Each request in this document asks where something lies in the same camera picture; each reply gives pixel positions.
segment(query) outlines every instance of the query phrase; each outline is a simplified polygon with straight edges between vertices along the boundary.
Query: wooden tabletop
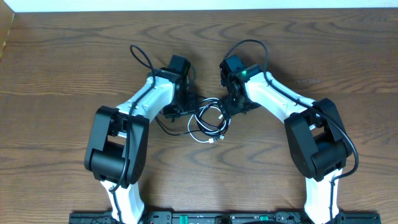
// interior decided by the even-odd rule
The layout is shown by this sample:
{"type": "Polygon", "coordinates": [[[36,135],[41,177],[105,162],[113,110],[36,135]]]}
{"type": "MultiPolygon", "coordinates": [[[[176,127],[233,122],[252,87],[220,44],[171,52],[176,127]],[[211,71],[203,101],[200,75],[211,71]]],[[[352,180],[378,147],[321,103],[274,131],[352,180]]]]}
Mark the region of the wooden tabletop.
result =
{"type": "MultiPolygon", "coordinates": [[[[224,96],[218,65],[242,39],[269,48],[269,71],[316,100],[335,102],[358,148],[358,171],[338,186],[345,211],[377,211],[398,223],[398,11],[314,9],[17,14],[0,63],[0,222],[66,223],[101,211],[108,196],[83,158],[95,111],[125,102],[148,69],[182,55],[198,91],[224,96]]],[[[260,46],[236,53],[262,63],[260,46]]],[[[172,124],[186,131],[187,118],[172,124]]],[[[233,117],[226,138],[200,144],[150,125],[139,181],[147,205],[194,211],[303,208],[305,179],[284,125],[263,108],[233,117]]],[[[345,171],[353,166],[348,159],[345,171]]]]}

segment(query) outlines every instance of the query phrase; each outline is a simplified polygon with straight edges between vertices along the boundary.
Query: black cable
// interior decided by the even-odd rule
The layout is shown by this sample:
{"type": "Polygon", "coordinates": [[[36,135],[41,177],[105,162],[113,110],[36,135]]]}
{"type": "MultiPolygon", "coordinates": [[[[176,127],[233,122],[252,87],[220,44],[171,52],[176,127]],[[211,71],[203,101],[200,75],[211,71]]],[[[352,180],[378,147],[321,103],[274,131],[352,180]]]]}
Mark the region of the black cable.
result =
{"type": "Polygon", "coordinates": [[[133,110],[136,108],[138,102],[141,99],[143,99],[143,97],[146,96],[146,94],[148,94],[148,92],[150,92],[155,87],[155,84],[156,84],[154,67],[152,65],[152,62],[149,60],[148,56],[145,54],[145,52],[141,48],[139,48],[138,46],[133,45],[133,44],[130,45],[130,52],[132,53],[132,56],[135,59],[137,59],[137,61],[139,63],[141,63],[143,66],[145,66],[145,67],[147,67],[147,68],[149,68],[151,70],[153,82],[152,82],[151,86],[131,104],[131,107],[130,107],[130,110],[129,110],[129,115],[127,117],[126,150],[124,151],[124,163],[123,163],[122,174],[121,174],[120,179],[117,182],[117,184],[109,190],[109,192],[112,193],[114,204],[115,204],[116,210],[118,211],[118,217],[119,217],[119,222],[120,223],[123,223],[123,220],[122,220],[122,216],[121,216],[121,211],[120,211],[120,208],[119,208],[118,200],[116,198],[116,190],[120,187],[121,182],[123,181],[124,176],[126,175],[126,172],[127,172],[127,165],[128,165],[129,153],[130,153],[129,152],[129,150],[130,150],[130,138],[131,138],[130,137],[130,132],[131,132],[131,124],[132,124],[131,123],[131,115],[132,115],[133,110]],[[135,48],[138,51],[140,51],[140,53],[145,57],[145,59],[147,60],[149,65],[145,64],[142,60],[140,60],[135,55],[135,53],[133,51],[133,48],[135,48]]]}
{"type": "Polygon", "coordinates": [[[245,42],[254,42],[254,43],[258,43],[260,45],[262,45],[262,47],[264,48],[264,50],[266,51],[266,62],[264,64],[264,71],[267,71],[267,66],[268,66],[268,49],[267,47],[260,41],[260,40],[253,40],[253,39],[247,39],[247,40],[241,40],[239,41],[237,44],[235,44],[233,47],[231,47],[231,49],[226,53],[226,55],[224,56],[224,59],[226,59],[228,57],[228,55],[239,45],[245,43],[245,42]]]}
{"type": "Polygon", "coordinates": [[[358,166],[359,166],[359,156],[358,156],[358,152],[357,152],[357,150],[356,150],[356,148],[355,148],[355,146],[354,146],[354,143],[352,142],[352,140],[348,137],[348,135],[345,133],[345,131],[337,124],[337,122],[336,122],[333,118],[331,118],[331,117],[328,116],[327,114],[324,114],[324,113],[322,113],[321,111],[319,111],[319,110],[317,110],[317,109],[315,109],[315,108],[313,108],[313,107],[311,107],[311,106],[309,106],[309,105],[306,105],[305,103],[300,102],[300,99],[295,99],[293,96],[290,96],[289,94],[285,93],[283,90],[280,90],[279,88],[277,88],[277,87],[273,84],[272,80],[269,80],[269,79],[267,78],[266,72],[267,72],[268,58],[269,58],[269,56],[268,56],[268,49],[267,49],[267,47],[266,47],[261,41],[259,41],[259,40],[252,40],[252,39],[242,40],[242,41],[238,42],[235,46],[233,46],[233,47],[228,51],[228,53],[225,55],[224,58],[226,58],[226,57],[232,52],[232,50],[234,50],[237,46],[239,46],[240,44],[242,44],[242,43],[244,43],[244,42],[256,42],[256,43],[262,45],[262,47],[264,48],[264,50],[265,50],[265,52],[266,52],[266,61],[265,61],[265,64],[264,64],[264,78],[266,79],[266,82],[268,83],[268,85],[270,85],[271,87],[273,87],[273,89],[277,90],[279,93],[283,94],[283,95],[286,96],[288,99],[290,99],[290,100],[292,100],[293,102],[295,102],[296,104],[305,107],[306,109],[308,109],[308,110],[314,112],[315,114],[318,114],[319,117],[321,117],[321,118],[325,119],[326,121],[328,121],[328,123],[330,123],[331,125],[333,125],[333,126],[341,133],[341,135],[343,135],[344,139],[346,140],[346,143],[350,146],[350,148],[351,148],[352,151],[353,151],[354,158],[355,158],[354,167],[353,167],[349,172],[347,172],[347,173],[344,173],[344,174],[338,175],[338,176],[336,176],[336,177],[333,177],[333,178],[331,179],[331,181],[330,181],[330,185],[331,185],[331,194],[330,194],[330,207],[329,207],[329,209],[330,209],[330,223],[332,224],[332,223],[333,223],[333,212],[332,212],[332,210],[333,210],[333,188],[334,188],[334,186],[335,186],[335,180],[340,179],[340,178],[343,178],[343,177],[347,177],[347,176],[349,176],[349,175],[352,175],[353,173],[355,173],[355,171],[358,169],[358,166]]]}
{"type": "Polygon", "coordinates": [[[184,133],[172,134],[172,133],[166,131],[166,129],[169,129],[169,128],[166,127],[166,125],[163,122],[161,122],[159,118],[155,117],[155,120],[156,120],[157,124],[162,128],[162,130],[166,134],[171,135],[171,136],[183,136],[183,135],[186,135],[186,134],[189,134],[189,133],[194,133],[194,132],[200,131],[200,130],[192,130],[192,131],[187,131],[187,132],[184,132],[184,133]]]}
{"type": "Polygon", "coordinates": [[[209,124],[205,120],[203,120],[202,116],[213,105],[217,105],[217,107],[220,108],[219,99],[208,98],[208,99],[202,100],[200,103],[207,102],[207,101],[210,101],[210,103],[208,103],[203,109],[201,109],[201,111],[199,112],[199,115],[196,115],[197,125],[203,134],[205,134],[209,137],[217,138],[221,135],[224,135],[227,132],[228,126],[229,126],[229,119],[223,118],[223,120],[221,121],[221,123],[218,126],[209,124]]]}

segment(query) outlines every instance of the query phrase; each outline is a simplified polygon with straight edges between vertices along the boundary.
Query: white wall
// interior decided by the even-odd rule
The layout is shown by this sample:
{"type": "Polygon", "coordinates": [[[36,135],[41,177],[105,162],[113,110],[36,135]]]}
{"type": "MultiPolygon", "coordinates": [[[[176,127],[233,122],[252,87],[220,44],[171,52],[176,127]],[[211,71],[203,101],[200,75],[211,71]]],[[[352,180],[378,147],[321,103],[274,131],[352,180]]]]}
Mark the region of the white wall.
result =
{"type": "Polygon", "coordinates": [[[398,0],[4,0],[14,12],[398,7],[398,0]]]}

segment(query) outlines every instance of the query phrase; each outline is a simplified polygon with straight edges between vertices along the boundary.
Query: white cable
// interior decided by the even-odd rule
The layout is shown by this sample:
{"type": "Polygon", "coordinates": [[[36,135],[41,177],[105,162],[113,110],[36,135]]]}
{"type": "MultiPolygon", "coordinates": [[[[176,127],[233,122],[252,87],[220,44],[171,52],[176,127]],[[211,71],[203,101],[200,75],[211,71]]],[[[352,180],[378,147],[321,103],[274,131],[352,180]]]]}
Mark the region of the white cable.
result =
{"type": "Polygon", "coordinates": [[[194,140],[196,140],[197,142],[200,142],[200,143],[210,143],[209,140],[207,140],[207,141],[201,141],[201,140],[197,139],[197,138],[191,133],[191,130],[189,129],[189,124],[191,123],[191,120],[192,120],[193,116],[194,116],[194,115],[191,116],[191,118],[190,118],[189,121],[188,121],[188,125],[187,125],[189,134],[190,134],[190,135],[192,136],[192,138],[193,138],[194,140]]]}
{"type": "MultiPolygon", "coordinates": [[[[214,103],[215,100],[218,101],[219,99],[218,99],[218,98],[215,98],[215,97],[206,98],[206,99],[202,100],[200,103],[204,103],[204,102],[207,102],[207,101],[211,101],[211,103],[214,103]]],[[[206,106],[202,106],[202,107],[199,108],[199,110],[200,110],[199,116],[202,116],[202,115],[203,115],[203,113],[204,113],[203,108],[207,107],[208,105],[209,105],[209,104],[207,104],[206,106]]],[[[216,110],[218,110],[218,111],[221,113],[221,110],[220,110],[218,107],[216,107],[216,106],[209,106],[209,108],[216,109],[216,110]]],[[[219,132],[224,131],[224,129],[227,127],[227,120],[224,120],[224,124],[223,124],[223,127],[222,127],[222,128],[217,129],[217,130],[210,129],[210,128],[208,127],[207,124],[203,124],[203,123],[198,119],[198,116],[197,116],[197,115],[193,114],[193,115],[191,116],[191,118],[189,119],[189,121],[188,121],[187,128],[188,128],[188,132],[190,133],[191,137],[192,137],[194,140],[196,140],[197,142],[200,142],[200,143],[213,143],[214,141],[217,140],[217,138],[209,138],[209,140],[207,140],[207,141],[202,141],[202,140],[199,140],[198,138],[196,138],[196,137],[191,133],[191,130],[190,130],[190,128],[189,128],[193,116],[195,116],[195,119],[196,119],[198,125],[200,125],[201,127],[203,127],[204,129],[207,130],[207,131],[204,131],[204,133],[206,133],[206,134],[216,134],[216,133],[219,133],[219,132]]]]}

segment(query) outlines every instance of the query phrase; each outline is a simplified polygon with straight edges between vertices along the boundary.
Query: wire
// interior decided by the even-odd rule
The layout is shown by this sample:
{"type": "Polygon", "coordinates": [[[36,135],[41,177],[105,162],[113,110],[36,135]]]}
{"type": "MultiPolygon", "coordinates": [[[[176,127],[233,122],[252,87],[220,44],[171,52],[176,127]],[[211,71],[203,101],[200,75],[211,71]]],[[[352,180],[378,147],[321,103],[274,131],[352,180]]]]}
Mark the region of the wire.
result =
{"type": "Polygon", "coordinates": [[[207,97],[197,94],[198,97],[206,99],[207,97]]]}
{"type": "Polygon", "coordinates": [[[191,118],[189,119],[188,124],[187,124],[187,129],[188,129],[188,132],[191,132],[189,126],[190,126],[190,123],[191,123],[193,117],[195,117],[200,131],[203,134],[205,134],[211,138],[207,141],[204,141],[204,140],[198,139],[192,133],[189,133],[191,135],[191,137],[200,143],[213,143],[214,141],[217,141],[218,138],[223,138],[223,135],[228,130],[228,126],[231,124],[231,119],[223,118],[222,122],[218,126],[207,123],[206,121],[204,121],[202,119],[202,116],[205,114],[205,112],[208,109],[213,108],[213,109],[218,110],[219,112],[221,112],[221,110],[219,108],[220,101],[218,98],[215,98],[215,97],[205,98],[200,103],[205,103],[205,102],[209,102],[209,103],[206,106],[202,106],[199,108],[199,110],[200,110],[199,114],[193,114],[191,116],[191,118]]]}
{"type": "Polygon", "coordinates": [[[353,152],[354,158],[355,158],[354,167],[353,167],[349,172],[347,172],[347,173],[344,173],[344,174],[338,175],[338,176],[336,176],[336,177],[333,177],[333,178],[331,179],[331,181],[330,181],[330,185],[331,185],[331,194],[330,194],[330,207],[329,207],[329,209],[330,209],[330,223],[332,224],[332,223],[333,223],[333,212],[332,212],[332,210],[333,210],[333,188],[334,188],[334,186],[335,186],[335,180],[340,179],[340,178],[343,178],[343,177],[347,177],[347,176],[349,176],[349,175],[354,174],[355,171],[358,169],[358,166],[359,166],[359,156],[358,156],[358,152],[357,152],[357,150],[356,150],[356,148],[355,148],[355,146],[354,146],[354,143],[352,142],[352,140],[348,137],[348,135],[345,133],[345,131],[337,124],[337,122],[336,122],[333,118],[331,118],[331,117],[328,116],[327,114],[322,113],[321,111],[319,111],[319,110],[313,108],[312,106],[309,106],[309,105],[306,105],[305,103],[300,102],[300,99],[298,99],[298,98],[296,99],[296,98],[294,98],[293,96],[290,96],[288,93],[286,93],[286,92],[284,92],[283,90],[277,88],[277,87],[272,83],[272,80],[269,80],[269,79],[267,78],[266,72],[267,72],[268,58],[269,58],[269,56],[268,56],[267,47],[266,47],[261,41],[259,41],[259,40],[252,40],[252,39],[242,40],[242,41],[238,42],[237,44],[235,44],[235,46],[233,46],[233,47],[228,51],[228,53],[225,55],[224,58],[226,58],[237,46],[241,45],[241,44],[244,43],[244,42],[256,42],[256,43],[260,44],[260,45],[264,48],[264,50],[265,50],[265,52],[266,52],[266,61],[265,61],[265,63],[264,63],[264,78],[265,78],[265,80],[266,80],[266,82],[267,82],[268,85],[270,85],[271,87],[273,87],[273,89],[277,90],[279,93],[281,93],[281,94],[283,94],[284,96],[286,96],[288,99],[292,100],[293,102],[296,102],[296,104],[305,107],[306,109],[308,109],[308,110],[314,112],[315,114],[319,115],[319,117],[321,117],[321,118],[325,119],[326,121],[328,121],[329,124],[333,125],[333,126],[341,133],[341,135],[343,135],[344,139],[346,140],[345,143],[347,143],[347,144],[350,146],[350,148],[352,149],[352,152],[353,152]]]}
{"type": "Polygon", "coordinates": [[[157,124],[162,128],[162,130],[166,134],[171,135],[171,136],[183,136],[183,135],[186,135],[186,134],[190,134],[190,133],[194,133],[194,132],[200,131],[200,130],[192,130],[192,131],[187,131],[187,132],[184,132],[184,133],[172,134],[172,133],[166,131],[166,129],[169,129],[169,128],[163,122],[161,122],[159,118],[155,117],[155,120],[156,120],[157,124]]]}
{"type": "Polygon", "coordinates": [[[245,43],[245,42],[254,42],[254,43],[258,43],[260,44],[264,50],[266,51],[266,62],[264,64],[264,71],[267,71],[267,66],[268,66],[268,49],[267,47],[260,41],[260,40],[253,40],[253,39],[247,39],[247,40],[241,40],[239,41],[237,44],[235,44],[233,47],[231,47],[231,49],[226,53],[226,55],[224,56],[224,59],[226,59],[228,57],[228,55],[239,45],[245,43]]]}
{"type": "Polygon", "coordinates": [[[118,211],[118,217],[119,217],[119,222],[120,222],[120,223],[123,223],[123,220],[122,220],[122,215],[121,215],[121,211],[120,211],[120,208],[119,208],[118,200],[117,200],[117,198],[116,198],[116,190],[120,187],[120,185],[121,185],[121,183],[122,183],[122,181],[123,181],[123,179],[124,179],[124,176],[126,175],[126,172],[127,172],[127,165],[128,165],[129,153],[130,153],[129,151],[130,151],[130,141],[131,141],[131,140],[130,140],[130,138],[131,138],[131,137],[130,137],[130,132],[131,132],[131,124],[132,124],[132,122],[131,122],[132,112],[133,112],[134,109],[136,108],[138,102],[139,102],[140,100],[142,100],[143,97],[145,97],[146,94],[148,94],[148,92],[150,92],[150,91],[155,87],[155,84],[156,84],[154,67],[153,67],[153,65],[152,65],[152,62],[149,60],[148,56],[145,54],[145,52],[144,52],[141,48],[139,48],[138,46],[136,46],[136,45],[134,45],[134,44],[130,45],[130,52],[131,52],[132,56],[133,56],[139,63],[141,63],[143,66],[145,66],[145,67],[147,67],[147,68],[149,68],[149,69],[151,70],[153,82],[152,82],[151,86],[150,86],[143,94],[141,94],[141,95],[131,104],[131,107],[130,107],[130,110],[129,110],[129,115],[128,115],[128,117],[127,117],[126,150],[124,151],[124,162],[123,162],[122,173],[121,173],[121,175],[120,175],[120,179],[119,179],[119,181],[117,182],[117,184],[116,184],[114,187],[112,187],[111,189],[109,189],[109,192],[112,193],[112,196],[113,196],[113,200],[114,200],[114,204],[115,204],[116,210],[118,211]],[[145,57],[145,59],[146,59],[147,62],[148,62],[148,65],[147,65],[146,63],[144,63],[142,60],[140,60],[140,59],[137,57],[137,55],[135,55],[135,53],[134,53],[134,51],[133,51],[134,48],[137,49],[138,51],[140,51],[140,53],[145,57]]]}

